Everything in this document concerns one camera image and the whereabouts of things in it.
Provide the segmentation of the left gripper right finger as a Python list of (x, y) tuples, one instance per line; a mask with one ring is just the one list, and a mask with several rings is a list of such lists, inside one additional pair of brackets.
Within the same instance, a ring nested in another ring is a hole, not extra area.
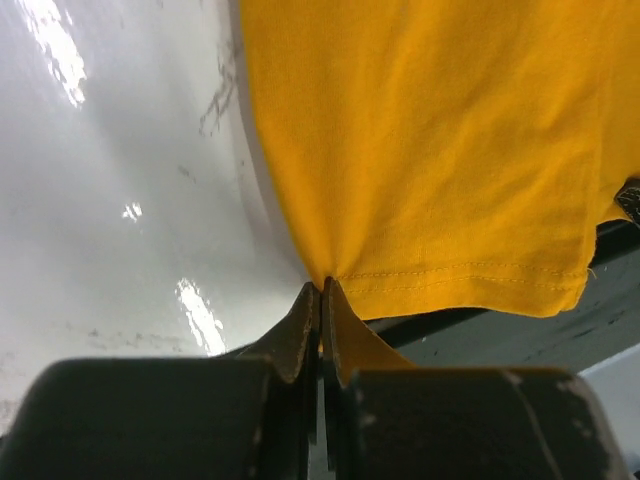
[(360, 371), (412, 370), (415, 365), (355, 314), (340, 283), (332, 277), (324, 280), (320, 330), (328, 466), (336, 474), (351, 474), (361, 430), (358, 401), (350, 393), (352, 376)]

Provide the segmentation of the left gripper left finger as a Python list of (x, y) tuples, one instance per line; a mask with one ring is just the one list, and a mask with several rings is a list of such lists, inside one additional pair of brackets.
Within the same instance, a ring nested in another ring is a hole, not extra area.
[(306, 479), (317, 441), (320, 293), (303, 285), (289, 312), (237, 355), (268, 367), (251, 479)]

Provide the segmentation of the yellow t shirt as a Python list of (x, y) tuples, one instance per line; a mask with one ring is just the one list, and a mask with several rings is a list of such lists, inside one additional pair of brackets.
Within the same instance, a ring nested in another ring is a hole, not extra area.
[(247, 132), (369, 327), (577, 306), (639, 174), (635, 1), (233, 1)]

